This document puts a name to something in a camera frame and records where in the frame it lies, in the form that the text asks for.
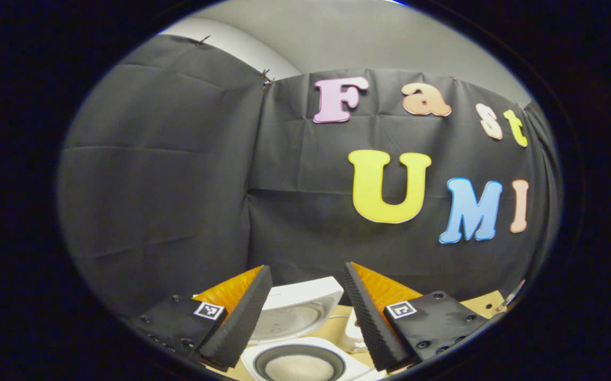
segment yellow letter u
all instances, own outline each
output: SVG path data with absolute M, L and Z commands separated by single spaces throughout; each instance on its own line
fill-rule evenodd
M 352 202 L 366 219 L 385 224 L 399 224 L 413 219 L 424 205 L 426 168 L 431 160 L 427 155 L 405 153 L 400 162 L 407 166 L 407 197 L 398 205 L 383 201 L 383 167 L 390 155 L 380 150 L 354 150 L 348 160 L 355 167 L 352 184 Z

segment binder clip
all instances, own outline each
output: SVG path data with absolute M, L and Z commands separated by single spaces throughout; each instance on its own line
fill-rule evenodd
M 272 77 L 272 80 L 269 80 L 269 79 L 264 80 L 264 89 L 265 87 L 272 85 L 274 80 L 275 80 L 275 77 Z
M 524 285 L 524 282 L 526 282 L 526 280 L 525 280 L 525 279 L 523 279 L 521 282 L 519 282 L 518 286 L 517 286 L 517 287 L 515 287 L 515 289 L 513 290 L 513 292 L 511 292 L 511 293 L 510 293 L 510 295 L 508 295 L 508 297 L 506 297 L 506 299 L 504 300 L 504 302 L 503 302 L 503 303 L 501 303 L 501 305 L 500 305 L 500 306 L 498 306 L 498 307 L 496 308 L 496 310 L 495 310 L 495 311 L 496 311 L 497 313 L 499 313 L 499 312 L 503 311 L 503 310 L 504 310 L 504 308 L 506 308 L 506 306 L 507 306 L 508 304 L 510 304 L 510 302 L 512 302 L 512 301 L 513 301 L 513 299 L 515 299 L 515 297 L 516 297 L 516 296 L 517 296 L 517 294 L 519 293 L 519 290 L 521 290 L 521 289 L 522 289 L 522 286 Z
M 238 300 L 223 294 L 224 289 L 229 289 L 236 295 L 238 287 L 247 285 L 249 273 L 255 276 Z M 170 296 L 131 319 L 131 323 L 187 361 L 228 371 L 237 365 L 245 350 L 271 288 L 269 266 L 261 266 L 194 299 L 177 294 Z M 214 299 L 225 302 L 211 302 Z
M 209 34 L 208 36 L 206 36 L 206 37 L 204 37 L 203 39 L 201 39 L 199 42 L 197 42 L 197 43 L 195 44 L 195 46 L 200 46 L 200 45 L 202 45 L 202 44 L 204 43 L 204 41 L 205 41 L 206 39 L 208 39 L 209 37 L 211 37 L 211 34 Z

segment black fabric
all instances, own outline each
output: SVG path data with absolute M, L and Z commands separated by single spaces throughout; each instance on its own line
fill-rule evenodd
M 369 89 L 344 123 L 313 123 L 320 92 L 315 82 L 362 76 Z M 449 116 L 411 115 L 402 106 L 405 84 L 425 82 L 441 90 L 452 108 Z M 480 125 L 477 103 L 494 110 L 504 137 L 490 138 Z M 523 121 L 528 147 L 514 139 L 504 111 Z M 526 117 L 518 105 L 481 87 L 451 77 L 390 69 L 319 72 L 276 81 L 265 96 L 249 182 L 250 266 L 271 265 L 276 285 L 327 275 L 343 281 L 347 261 L 357 262 L 418 292 L 441 289 L 458 300 L 494 290 L 504 294 L 519 283 L 540 240 L 549 232 L 550 207 L 559 195 L 551 190 L 546 164 L 549 135 L 536 131 L 538 118 Z M 421 212 L 402 224 L 365 219 L 352 203 L 353 150 L 390 154 L 383 174 L 383 198 L 401 203 L 407 170 L 399 162 L 405 152 L 432 159 L 426 170 L 426 196 Z M 488 181 L 502 183 L 496 236 L 487 241 L 442 244 L 446 231 L 451 178 L 472 181 L 479 198 Z M 529 183 L 528 227 L 512 233 L 514 180 Z M 342 303 L 349 303 L 344 296 Z
M 451 77 L 342 69 L 277 80 L 211 46 L 160 35 L 107 73 L 82 106 L 59 166 L 59 216 L 80 272 L 112 311 L 134 316 L 170 290 L 191 294 L 259 265 L 275 285 L 333 275 L 360 263 L 422 293 L 458 300 L 506 296 L 557 229 L 561 187 L 549 128 L 532 108 Z M 365 77 L 345 123 L 313 123 L 316 80 Z M 410 115 L 400 88 L 441 90 L 449 116 Z M 475 105 L 494 110 L 488 137 Z M 523 121 L 520 147 L 502 115 Z M 421 212 L 402 224 L 371 222 L 352 203 L 352 150 L 390 154 L 388 203 L 405 199 L 405 152 L 429 155 Z M 499 181 L 496 236 L 441 244 L 451 178 L 477 197 Z M 515 193 L 528 181 L 526 231 L 512 233 Z M 342 303 L 349 304 L 344 296 Z
M 113 311 L 133 316 L 247 268 L 260 76 L 224 51 L 156 36 L 83 104 L 59 164 L 59 216 Z

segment black foam pad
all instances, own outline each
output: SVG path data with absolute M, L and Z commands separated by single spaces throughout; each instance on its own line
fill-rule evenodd
M 222 371 L 235 367 L 256 327 L 270 289 L 270 267 L 264 266 L 221 328 L 200 347 L 202 359 L 208 361 L 203 361 L 205 364 Z
M 376 370 L 395 371 L 410 364 L 414 353 L 405 348 L 405 345 L 385 323 L 350 262 L 346 263 L 344 287 L 355 309 L 364 344 L 369 348 L 369 354 Z

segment blue letter m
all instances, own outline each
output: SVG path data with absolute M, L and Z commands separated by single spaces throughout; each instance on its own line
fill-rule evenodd
M 492 239 L 496 234 L 496 214 L 499 211 L 499 197 L 504 187 L 497 181 L 489 181 L 477 202 L 473 184 L 467 178 L 453 178 L 446 183 L 451 190 L 451 215 L 446 232 L 439 236 L 441 243 L 456 243 L 461 240 L 461 221 L 465 239 L 469 240 L 475 234 L 475 239 L 484 241 Z

